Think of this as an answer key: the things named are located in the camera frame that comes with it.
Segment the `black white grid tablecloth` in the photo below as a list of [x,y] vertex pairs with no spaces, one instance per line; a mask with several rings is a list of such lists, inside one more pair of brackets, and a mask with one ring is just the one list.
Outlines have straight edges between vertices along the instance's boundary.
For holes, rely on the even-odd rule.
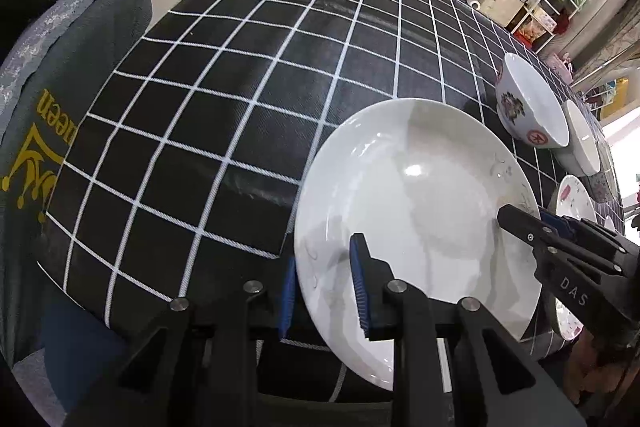
[[63,404],[171,299],[262,272],[312,158],[374,103],[463,110],[548,204],[562,167],[498,119],[509,52],[524,46],[458,0],[181,0],[91,102],[47,211],[40,268],[98,323],[49,350]]

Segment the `grey chair cover gold crown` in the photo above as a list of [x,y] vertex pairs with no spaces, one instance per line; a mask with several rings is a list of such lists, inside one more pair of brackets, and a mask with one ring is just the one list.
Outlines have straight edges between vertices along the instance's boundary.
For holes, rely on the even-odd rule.
[[152,0],[10,0],[1,19],[1,353],[35,351],[50,283],[34,248],[81,118]]

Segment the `white bowl floral outside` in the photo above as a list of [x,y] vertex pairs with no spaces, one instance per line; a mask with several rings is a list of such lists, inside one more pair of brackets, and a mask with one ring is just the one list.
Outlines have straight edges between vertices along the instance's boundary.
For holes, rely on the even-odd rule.
[[504,54],[496,98],[501,124],[513,138],[537,148],[563,148],[570,143],[561,104],[544,77],[518,54]]

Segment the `green bowl patterned outside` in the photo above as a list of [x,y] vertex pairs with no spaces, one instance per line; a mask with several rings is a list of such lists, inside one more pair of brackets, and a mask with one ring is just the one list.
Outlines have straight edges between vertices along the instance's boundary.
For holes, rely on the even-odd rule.
[[615,202],[618,197],[617,181],[612,170],[600,171],[585,177],[585,187],[591,198],[599,204]]

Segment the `plain cream white bowl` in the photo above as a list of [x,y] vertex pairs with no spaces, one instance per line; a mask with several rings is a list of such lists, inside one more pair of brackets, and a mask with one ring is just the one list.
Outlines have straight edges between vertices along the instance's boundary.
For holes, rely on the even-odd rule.
[[556,150],[554,156],[567,173],[594,176],[600,172],[601,161],[588,121],[572,100],[566,100],[562,109],[570,132],[570,143]]

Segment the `white plate pink petals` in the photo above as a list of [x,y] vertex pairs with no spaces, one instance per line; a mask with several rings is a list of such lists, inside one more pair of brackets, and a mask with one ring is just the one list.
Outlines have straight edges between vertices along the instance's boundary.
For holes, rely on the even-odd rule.
[[[577,176],[567,174],[554,190],[547,210],[560,217],[596,222],[593,202]],[[552,295],[546,299],[546,312],[552,329],[566,341],[576,339],[582,332],[582,322]]]

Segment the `pink gift bag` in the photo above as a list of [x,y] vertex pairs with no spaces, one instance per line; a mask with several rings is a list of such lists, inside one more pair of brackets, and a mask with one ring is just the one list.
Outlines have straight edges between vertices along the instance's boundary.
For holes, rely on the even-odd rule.
[[554,75],[557,75],[564,83],[571,84],[573,79],[573,65],[568,55],[559,57],[556,53],[549,54],[544,60]]

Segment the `plain white plate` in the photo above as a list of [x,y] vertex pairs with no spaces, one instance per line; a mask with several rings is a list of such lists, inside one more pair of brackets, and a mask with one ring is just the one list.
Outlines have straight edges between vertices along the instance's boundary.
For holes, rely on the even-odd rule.
[[326,139],[300,192],[297,277],[324,342],[370,384],[393,384],[393,345],[359,324],[348,243],[356,233],[398,279],[456,303],[472,296],[515,338],[536,310],[532,248],[503,231],[499,209],[538,206],[520,165],[462,110],[420,98],[376,103]]

